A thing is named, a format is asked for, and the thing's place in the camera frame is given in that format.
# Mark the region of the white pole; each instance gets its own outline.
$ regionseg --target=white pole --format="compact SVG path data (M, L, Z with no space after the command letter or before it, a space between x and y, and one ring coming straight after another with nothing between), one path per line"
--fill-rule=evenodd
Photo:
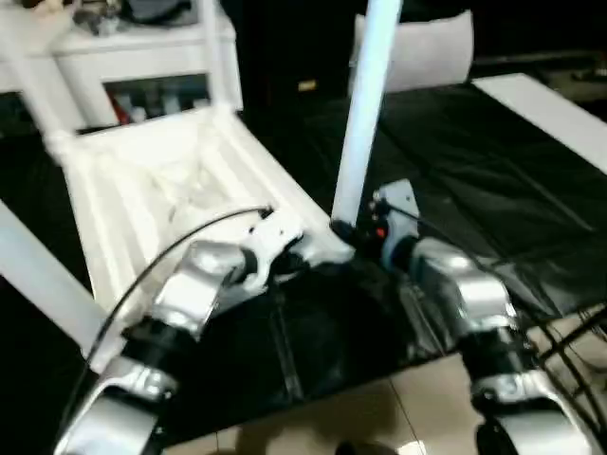
M211 103L214 106L223 105L228 102L228 91L221 60L220 30L217 25L215 0L198 0L198 19L204 30L206 54L209 59Z
M360 49L348 125L341 153L334 220L355 226L377 118L388 75L392 42L403 0L370 0Z
M104 311L2 200L0 275L88 353Z
M43 78L45 75L33 71L23 53L22 44L11 36L10 31L11 25L4 12L0 10L0 56L4 55L14 71L14 77L21 85L29 112L36 120L43 137L54 137L68 131L51 105L45 89L36 79Z

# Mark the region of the wire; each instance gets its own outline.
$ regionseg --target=wire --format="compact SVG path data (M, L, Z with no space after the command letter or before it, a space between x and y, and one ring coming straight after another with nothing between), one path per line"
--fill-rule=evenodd
M81 389L83 388L83 383L88 375L88 371L90 369L91 362L92 362L93 358L95 357L95 355L97 355L97 352L99 351L99 348L101 347L101 343L105 339L105 336L107 335L107 332L109 331L110 327L116 320L116 317L117 317L118 313L120 312L120 309L129 300L129 298L131 297L133 292L138 288L138 286L143 282L143 280L145 280L148 277L148 275L150 275L150 273L156 268L156 266L158 264L160 264L160 262L164 258L166 258L173 250L175 250L175 248L177 248L178 246L183 244L185 241L192 238L192 236L194 236L195 234L201 232L202 230L204 230L206 228L216 225L217 223L228 220L235 216L240 216L240 215L244 215L247 213L253 213L253 212L258 212L262 215L262 217L266 217L267 214L271 213L271 208L254 207L254 208L250 208L250 209L240 209L237 211L232 211L230 213L226 213L220 217L217 217L213 220L210 220L209 222L204 223L203 225L193 228L192 230L186 232L181 237L179 237L177 240L172 242L165 249L163 249L154 258L154 260L151 261L143 269L143 271L135 278L135 280L131 283L131 285L128 287L128 289L124 292L124 294L122 295L122 297L120 298L120 300L118 301L116 306L114 306L114 309L111 311L109 316L105 319L105 321L103 322L103 325L101 326L99 332L97 333L97 336L95 337L95 341L93 342L91 350L89 351L88 356L86 357L86 360L84 362L83 369L82 369L80 375L78 376L78 379L76 380L72 393L70 394L69 399L67 400L67 403L65 405L64 411L62 413L62 419L61 419L61 423L59 425L59 431L57 434L56 443L59 443L59 439L61 438L62 433L66 430L65 427L67 424L67 419L69 418L70 414L72 413L72 411L74 410L74 408L76 406L76 402L78 401L78 397L80 395Z
M556 345L552 346L549 350L543 353L540 359L545 362L552 355L562 351L565 347L573 344L578 340L578 338L584 336L588 332L592 330L597 324L599 324L602 320L607 319L607 308L603 308L599 312L595 313L589 319L585 320L582 324L572 330L569 334L567 334L561 341L559 341Z
M558 335L559 337L561 337L561 341L562 341L562 339L564 338L564 335L563 335L561 332L559 332L559 330L558 330L556 327L554 327L554 326L553 326L553 327L550 327L550 329L551 329L553 332L556 332L556 333L557 333L557 335ZM588 369L588 370L589 370L591 373L595 373L595 374L606 374L606 373L607 373L607 366L605 366L605 367L600 367L599 365L596 365L596 364L594 364L594 363L592 363L592 362L590 362L590 361L586 360L586 359L585 359L585 358L584 358L584 357L583 357L583 356L582 356L582 355L581 355L581 354L580 354L578 351L576 351L576 350L574 349L574 347L573 347L573 346L571 346L571 345L567 346L567 349L569 349L569 350L570 350L570 351L573 353L573 355L574 355L575 357L577 357L577 358L578 358L578 360L579 360L579 361L580 361L580 362L581 362L581 363L582 363L582 364L583 364L583 365L584 365L584 366L585 366L585 367L586 367L586 368L587 368L587 369Z
M589 319L590 317L591 317L591 314L588 311L579 312L579 318L582 321L585 321L585 320ZM607 343L607 334L605 334L605 331L603 330L603 328L600 324L598 326L595 326L592 328L592 333L595 335L595 337L597 337L604 343Z
M441 229L437 225L434 225L433 223L430 223L427 220L424 220L424 219L420 218L419 216L414 215L404 209L395 207L392 204L389 204L385 200L382 200L382 201L379 201L376 203L376 207L381 208L382 206L384 209L394 210L395 212L400 213L403 216L406 216L406 217L416 221L420 225L433 230L439 236L444 237L448 242L450 242L454 246L457 246L480 270L498 278L499 280L502 279L500 277L499 273L495 269L493 269L492 267L486 266L484 264L481 264L481 262L475 257L474 254L470 253L467 249L462 248L457 242L455 242L452 239L452 237L449 234L447 234L443 229ZM552 333L550 333L550 331L547 329L546 324L536 315L537 309L531 307L526 301L521 300L521 299L517 299L516 303L517 303L517 307L520 310L525 312L525 314L531 319L533 324L538 326L542 330L542 332L548 338L548 340L550 341L550 343L553 347L559 343L554 338ZM565 399L567 399L567 401L576 410L576 412L578 412L580 414L580 417L584 420L586 425L588 425L588 427L591 429L593 434L597 437L598 441L601 442L603 440L603 438L601 437L600 433L602 431L607 432L607 418L605 417L605 414L603 413L600 405L598 404L598 399L594 395L594 393L592 392L590 387L588 386L588 383L582 377L579 370L576 368L574 363L571 361L569 356L562 349L558 350L558 354L561 357L563 364L569 369L571 374L574 376L574 379L578 383L579 389L582 390L584 392L584 394L586 395L586 398L588 399L588 403L590 404L590 407L592 408L593 413L595 414L595 417L597 419L598 428L596 425L593 425L593 422L591 421L587 412L579 405L579 403L577 403L575 401L575 399L571 396L571 394L566 391L566 388L562 385L562 383L559 381L556 381L556 382L554 381L554 379L556 379L556 377L554 376L554 374L552 374L545 368L545 364L544 364L545 362L542 362L542 366L543 366L544 370L546 371L546 373L550 376L550 379L555 383L556 389L560 391L560 393L563 395L563 397Z

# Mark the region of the black surface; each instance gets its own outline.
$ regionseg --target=black surface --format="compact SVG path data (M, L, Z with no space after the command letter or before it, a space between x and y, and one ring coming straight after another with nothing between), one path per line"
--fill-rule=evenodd
M347 96L357 13L366 0L221 0L236 30L246 107ZM468 0L405 0L401 22L452 17ZM300 82L315 89L300 91Z
M347 107L335 102L246 115L251 131L326 210ZM0 197L86 282L61 171L35 138L2 146ZM402 177L412 180L425 217L500 261L510 290L547 318L602 299L607 177L497 102L469 86L389 96L365 197ZM40 453L50 445L80 359L73 343L5 283L2 301L10 321L2 346L14 372L5 377L4 403L15 428L37 428L40 435L22 441L31 446L22 450ZM405 287L398 295L384 272L356 260L308 271L215 319L168 414L173 441L441 355L451 343L440 327L430 329L418 304L415 292ZM12 349L24 332L26 346Z
M580 106L603 121L607 121L607 100L596 100L593 102L584 102Z
M327 211L347 103L249 111L251 131ZM409 178L421 213L496 261L509 289L547 317L605 296L607 177L472 86L388 96L365 182Z
M190 332L146 317L122 335L126 344L120 355L161 370L176 381L188 375L197 344Z
M605 2L475 1L472 12L476 57L607 50Z
M510 327L469 335L457 348L472 384L500 374L525 373L541 367L537 349L527 334Z

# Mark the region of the tiled floor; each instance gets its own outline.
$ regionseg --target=tiled floor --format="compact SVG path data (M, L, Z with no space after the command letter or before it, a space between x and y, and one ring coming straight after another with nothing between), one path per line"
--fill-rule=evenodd
M557 327L566 333L578 323L571 318ZM541 336L536 339L543 344ZM584 358L607 366L605 344L592 335L575 348ZM560 371L558 363L554 367ZM399 455L475 455L479 422L469 403L469 379L454 355L174 447L168 455L332 455L342 441L382 443Z

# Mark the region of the black plastic sheet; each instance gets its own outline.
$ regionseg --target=black plastic sheet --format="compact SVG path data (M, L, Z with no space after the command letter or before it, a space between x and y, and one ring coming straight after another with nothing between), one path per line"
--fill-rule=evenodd
M344 101L245 115L250 130L327 211L347 110ZM87 283L61 170L38 138L2 145L0 197ZM471 86L388 96L365 199L405 177L422 215L495 262L513 295L547 319L604 298L607 177L495 100ZM7 283L0 291L10 321L1 341L13 371L4 390L22 397L5 404L14 425L40 430L25 451L42 453L82 361L76 346ZM356 258L307 271L214 319L167 415L172 442L447 353L452 340L426 308L404 277ZM24 334L27 348L10 348Z

